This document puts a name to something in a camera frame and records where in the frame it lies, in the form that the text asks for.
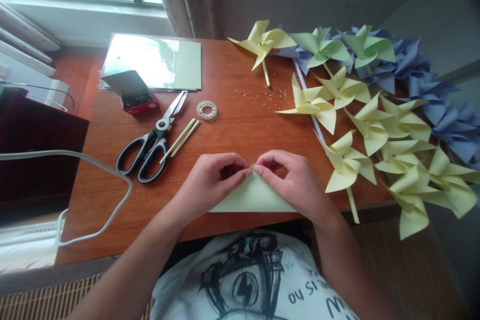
scissors blade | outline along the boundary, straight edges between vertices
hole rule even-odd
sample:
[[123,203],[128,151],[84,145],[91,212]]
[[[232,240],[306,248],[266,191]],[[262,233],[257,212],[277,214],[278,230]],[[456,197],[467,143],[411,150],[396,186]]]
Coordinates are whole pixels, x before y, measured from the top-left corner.
[[178,114],[180,109],[182,108],[185,98],[187,97],[187,92],[182,91],[176,99],[171,103],[171,105],[168,107],[168,109],[165,111],[165,114],[163,115],[163,119],[168,120],[171,123],[171,117],[175,114]]

woven mat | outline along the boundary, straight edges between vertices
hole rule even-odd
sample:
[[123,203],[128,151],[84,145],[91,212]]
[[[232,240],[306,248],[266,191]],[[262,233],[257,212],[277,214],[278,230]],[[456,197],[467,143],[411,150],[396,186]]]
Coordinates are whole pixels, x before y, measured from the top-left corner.
[[[355,225],[365,258],[408,319],[468,319],[467,307],[450,266],[430,228],[400,241],[399,220]],[[321,268],[315,234],[312,253]],[[100,275],[58,286],[0,297],[0,319],[64,319]],[[148,319],[153,300],[142,319]]]
[[[400,241],[399,221],[394,219],[351,227],[361,252],[398,307],[407,319],[469,319],[467,305],[437,243],[435,231],[429,226]],[[315,238],[312,229],[308,232]],[[312,253],[320,269],[316,241]]]

white t-shirt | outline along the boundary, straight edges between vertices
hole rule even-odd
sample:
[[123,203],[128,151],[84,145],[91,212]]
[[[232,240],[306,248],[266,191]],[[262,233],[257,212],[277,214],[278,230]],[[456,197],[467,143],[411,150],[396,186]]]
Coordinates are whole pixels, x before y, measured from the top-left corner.
[[156,282],[156,319],[342,319],[358,316],[298,239],[268,230],[216,236]]

wooden table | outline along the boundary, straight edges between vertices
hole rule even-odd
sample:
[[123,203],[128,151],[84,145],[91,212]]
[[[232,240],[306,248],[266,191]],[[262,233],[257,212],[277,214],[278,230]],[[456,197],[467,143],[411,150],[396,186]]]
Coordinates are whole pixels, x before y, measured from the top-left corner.
[[[110,227],[98,237],[58,250],[57,265],[111,256],[124,252],[144,226],[175,195],[198,157],[205,153],[236,152],[249,164],[271,150],[282,149],[307,157],[325,187],[333,167],[317,140],[309,115],[278,114],[274,111],[294,107],[290,59],[268,56],[266,65],[271,88],[266,88],[262,67],[251,71],[255,56],[229,41],[192,40],[201,43],[202,90],[188,94],[181,113],[175,117],[169,143],[179,136],[197,115],[197,104],[204,100],[216,103],[218,116],[202,120],[190,139],[170,161],[166,172],[150,184],[133,179],[133,192]],[[315,73],[327,78],[322,68]],[[311,74],[309,87],[318,86]],[[157,92],[161,111],[151,110],[137,116],[122,111],[119,97],[110,90],[98,93],[83,152],[115,168],[121,150],[134,138],[153,129],[178,93]],[[353,113],[362,107],[354,101],[348,106]],[[342,110],[337,111],[335,136],[320,126],[326,142],[343,136],[353,124]],[[362,136],[354,134],[354,147],[365,153]],[[363,177],[353,185],[357,207],[378,204],[391,199],[379,180],[383,175],[375,169],[378,186]],[[126,183],[86,161],[82,161],[73,188],[62,240],[97,232],[125,195]],[[338,209],[349,209],[346,190],[330,194]],[[189,224],[179,241],[198,239],[242,229],[261,227],[301,218],[298,213],[207,213]]]

scissors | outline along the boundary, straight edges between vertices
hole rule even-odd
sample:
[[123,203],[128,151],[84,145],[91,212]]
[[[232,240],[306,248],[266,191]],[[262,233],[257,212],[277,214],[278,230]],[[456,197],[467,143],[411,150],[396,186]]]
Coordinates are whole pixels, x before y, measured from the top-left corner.
[[[156,178],[158,178],[165,170],[167,166],[167,162],[169,160],[169,156],[163,161],[160,170],[150,178],[147,178],[147,171],[155,159],[155,156],[162,152],[163,156],[169,150],[169,146],[167,144],[167,132],[170,131],[172,128],[172,123],[174,122],[173,116],[177,114],[182,105],[185,102],[185,98],[187,97],[187,92],[182,91],[176,99],[171,103],[170,107],[167,109],[163,117],[158,120],[155,124],[155,127],[149,133],[140,136],[129,143],[120,153],[118,159],[116,160],[116,171],[123,175],[130,175],[132,174],[139,164],[143,162],[138,171],[138,181],[141,183],[150,183]],[[141,145],[138,154],[135,156],[135,159],[131,163],[129,169],[125,170],[125,160],[129,153],[133,152],[133,149]]]

